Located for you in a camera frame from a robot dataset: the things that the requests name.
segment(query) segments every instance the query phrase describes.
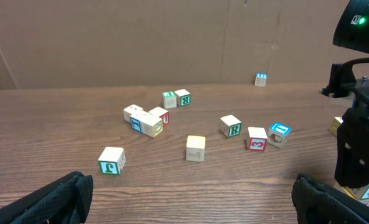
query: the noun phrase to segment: wooden table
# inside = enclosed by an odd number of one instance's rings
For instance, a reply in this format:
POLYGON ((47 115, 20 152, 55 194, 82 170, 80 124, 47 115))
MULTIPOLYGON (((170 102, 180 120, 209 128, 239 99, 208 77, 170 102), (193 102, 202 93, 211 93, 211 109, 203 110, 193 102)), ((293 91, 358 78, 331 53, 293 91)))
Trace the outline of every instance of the wooden table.
POLYGON ((296 223, 291 190, 307 172, 331 185, 336 138, 327 130, 346 108, 317 90, 326 83, 129 86, 0 91, 0 208, 79 170, 94 178, 87 223, 296 223), (190 106, 170 109, 155 139, 123 119, 131 104, 151 110, 161 92, 186 88, 190 106), (243 123, 239 137, 218 130, 222 116, 243 123), (286 147, 245 149, 247 127, 290 125, 286 147), (207 138, 205 161, 185 160, 188 135, 207 138), (121 146, 120 176, 100 173, 106 146, 121 146))

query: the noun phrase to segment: alphabet block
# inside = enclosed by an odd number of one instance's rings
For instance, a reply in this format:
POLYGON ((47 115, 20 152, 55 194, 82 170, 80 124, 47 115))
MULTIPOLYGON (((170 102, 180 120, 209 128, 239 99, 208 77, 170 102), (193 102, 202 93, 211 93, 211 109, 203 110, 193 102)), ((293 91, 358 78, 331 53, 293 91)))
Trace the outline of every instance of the alphabet block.
POLYGON ((220 118, 219 130, 228 138, 239 136, 241 133, 241 121, 233 115, 220 118))
POLYGON ((357 189, 351 189, 349 187, 345 187, 345 190, 348 190, 356 200, 366 200, 369 199, 369 184, 364 187, 360 187, 357 189))
POLYGON ((177 105, 187 106, 191 103, 191 94, 187 90, 177 90, 174 93, 177 97, 177 105))
POLYGON ((173 91, 162 93, 162 105, 165 109, 175 108, 177 106, 176 94, 173 91))
POLYGON ((164 126, 169 124, 169 111, 163 108, 160 108, 160 107, 155 107, 154 109, 150 110, 148 113, 154 116, 157 116, 158 118, 161 118, 164 126))
POLYGON ((343 123, 342 117, 334 117, 331 125, 329 126, 329 131, 335 136, 338 136, 338 128, 343 123))
POLYGON ((162 119, 147 112, 132 114, 130 124, 136 131, 153 138, 164 130, 162 119))
POLYGON ((275 122, 269 128, 268 142, 277 147, 284 147, 290 132, 291 127, 275 122))
POLYGON ((130 123, 130 116, 138 111, 142 111, 142 108, 137 105, 131 105, 123 109, 123 118, 130 123))
POLYGON ((203 162, 205 158, 205 141, 202 136, 188 136, 185 159, 188 161, 203 162))
POLYGON ((125 163, 126 157, 121 147, 105 147, 98 158, 98 165, 102 174, 120 175, 125 163))
MULTIPOLYGON (((334 188, 339 190, 341 193, 347 194, 349 197, 353 198, 354 200, 357 200, 351 193, 350 191, 348 191, 345 187, 342 187, 338 184, 338 182, 335 183, 334 188)), ((364 200, 358 200, 359 202, 361 202, 362 204, 366 205, 369 207, 369 199, 364 199, 364 200)))
POLYGON ((264 152, 267 146, 267 134, 264 128, 248 128, 249 137, 246 138, 246 147, 251 151, 264 152))
POLYGON ((255 86, 266 86, 267 75, 262 73, 256 74, 255 86))

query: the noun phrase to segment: green led indicator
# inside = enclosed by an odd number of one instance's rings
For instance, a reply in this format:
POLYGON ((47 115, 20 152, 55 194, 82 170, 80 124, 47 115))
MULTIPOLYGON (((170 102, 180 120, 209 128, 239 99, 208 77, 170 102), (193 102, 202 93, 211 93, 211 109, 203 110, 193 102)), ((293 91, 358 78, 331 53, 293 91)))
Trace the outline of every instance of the green led indicator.
POLYGON ((364 24, 367 20, 364 17, 361 17, 360 20, 358 21, 358 24, 364 24))

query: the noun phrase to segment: brown wood surface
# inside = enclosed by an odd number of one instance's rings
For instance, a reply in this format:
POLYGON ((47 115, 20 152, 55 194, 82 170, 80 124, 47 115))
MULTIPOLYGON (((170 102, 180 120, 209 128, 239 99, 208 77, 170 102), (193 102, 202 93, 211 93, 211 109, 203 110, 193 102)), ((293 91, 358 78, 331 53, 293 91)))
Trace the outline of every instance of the brown wood surface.
POLYGON ((336 138, 327 130, 345 108, 317 90, 326 83, 132 86, 0 91, 0 208, 79 170, 94 178, 87 223, 296 223, 291 190, 300 172, 333 185, 336 138), (161 92, 186 88, 190 106, 170 109, 155 139, 123 119, 131 104, 151 110, 161 92), (239 137, 217 128, 222 116, 243 123, 239 137), (245 149, 248 126, 292 127, 282 149, 245 149), (188 135, 207 138, 205 161, 185 160, 188 135), (97 159, 121 146, 121 176, 103 175, 97 159))

